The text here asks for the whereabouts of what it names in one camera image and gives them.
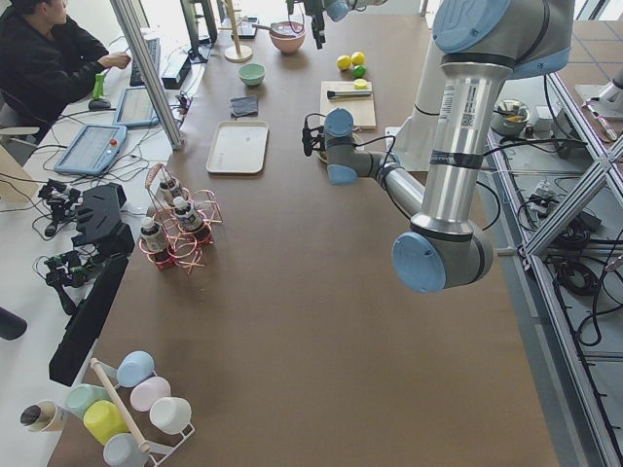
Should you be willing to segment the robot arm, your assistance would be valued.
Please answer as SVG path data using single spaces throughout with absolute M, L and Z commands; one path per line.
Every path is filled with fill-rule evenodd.
M 469 217 L 483 146 L 503 84 L 568 63 L 574 6 L 569 1 L 445 1 L 434 18 L 427 70 L 437 123 L 424 182 L 392 151 L 357 149 L 351 113 L 337 108 L 304 127 L 306 154 L 319 144 L 331 183 L 374 178 L 408 217 L 392 263 L 410 289 L 432 293 L 467 285 L 491 268 L 493 249 Z
M 352 11 L 381 6 L 384 3 L 385 0 L 303 0 L 304 12 L 311 18 L 311 31 L 316 48 L 321 50 L 326 42 L 325 18 L 338 22 Z

